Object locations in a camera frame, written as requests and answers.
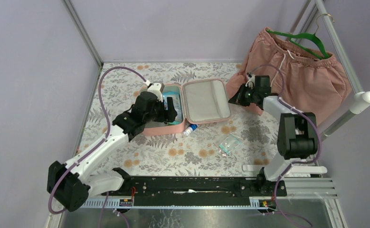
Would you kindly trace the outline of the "blue white pouch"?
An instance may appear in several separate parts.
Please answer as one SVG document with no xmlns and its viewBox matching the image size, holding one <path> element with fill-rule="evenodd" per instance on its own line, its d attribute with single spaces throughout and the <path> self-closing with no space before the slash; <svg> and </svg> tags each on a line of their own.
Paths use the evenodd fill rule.
<svg viewBox="0 0 370 228">
<path fill-rule="evenodd" d="M 165 93 L 162 93 L 162 95 L 164 99 L 164 109 L 168 110 L 167 101 L 168 101 L 168 97 L 171 97 L 173 101 L 173 107 L 175 111 L 177 112 L 175 120 L 173 122 L 169 122 L 169 124 L 172 124 L 172 125 L 180 124 L 183 121 L 180 94 L 178 92 L 165 92 Z"/>
</svg>

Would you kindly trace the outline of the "pink medicine kit case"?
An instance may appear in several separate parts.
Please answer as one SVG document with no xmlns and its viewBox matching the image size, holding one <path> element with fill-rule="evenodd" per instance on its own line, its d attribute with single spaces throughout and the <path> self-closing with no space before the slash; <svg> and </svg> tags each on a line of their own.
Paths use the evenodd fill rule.
<svg viewBox="0 0 370 228">
<path fill-rule="evenodd" d="M 178 94 L 177 110 L 181 121 L 176 124 L 151 122 L 143 131 L 145 136 L 177 134 L 186 124 L 207 124 L 227 120 L 231 116 L 225 84 L 220 79 L 203 79 L 183 85 L 163 85 L 162 93 Z"/>
</svg>

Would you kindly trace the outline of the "white bottle blue label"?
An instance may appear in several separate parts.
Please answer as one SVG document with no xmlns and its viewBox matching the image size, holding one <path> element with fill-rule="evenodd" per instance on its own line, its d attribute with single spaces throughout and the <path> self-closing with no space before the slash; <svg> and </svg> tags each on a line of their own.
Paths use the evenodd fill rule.
<svg viewBox="0 0 370 228">
<path fill-rule="evenodd" d="M 184 136 L 189 136 L 192 132 L 194 132 L 197 129 L 198 125 L 197 124 L 190 124 L 184 131 L 183 135 Z"/>
</svg>

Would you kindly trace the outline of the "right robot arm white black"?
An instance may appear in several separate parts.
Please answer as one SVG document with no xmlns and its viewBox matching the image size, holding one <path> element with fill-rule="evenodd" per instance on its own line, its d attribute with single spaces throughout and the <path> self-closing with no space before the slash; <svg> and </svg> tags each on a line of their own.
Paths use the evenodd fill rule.
<svg viewBox="0 0 370 228">
<path fill-rule="evenodd" d="M 273 93 L 269 76 L 250 75 L 229 103 L 244 107 L 255 104 L 279 123 L 278 152 L 256 177 L 255 188 L 260 195 L 267 196 L 278 189 L 281 179 L 295 164 L 305 164 L 309 156 L 317 153 L 315 114 L 303 113 Z"/>
</svg>

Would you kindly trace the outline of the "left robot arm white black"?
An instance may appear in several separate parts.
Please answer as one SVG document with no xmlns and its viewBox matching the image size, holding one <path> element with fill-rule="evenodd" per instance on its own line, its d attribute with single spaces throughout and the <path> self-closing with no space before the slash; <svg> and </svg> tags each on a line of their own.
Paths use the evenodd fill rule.
<svg viewBox="0 0 370 228">
<path fill-rule="evenodd" d="M 150 122 L 173 122 L 177 116 L 173 98 L 158 97 L 152 92 L 141 92 L 129 110 L 108 120 L 107 131 L 99 142 L 90 149 L 64 163 L 53 162 L 47 174 L 47 192 L 50 194 L 48 209 L 52 214 L 73 212 L 94 195 L 115 191 L 125 195 L 131 183 L 117 171 L 93 175 L 95 168 L 113 151 L 129 143 L 141 134 Z M 59 212 L 53 210 L 52 201 L 62 206 Z"/>
</svg>

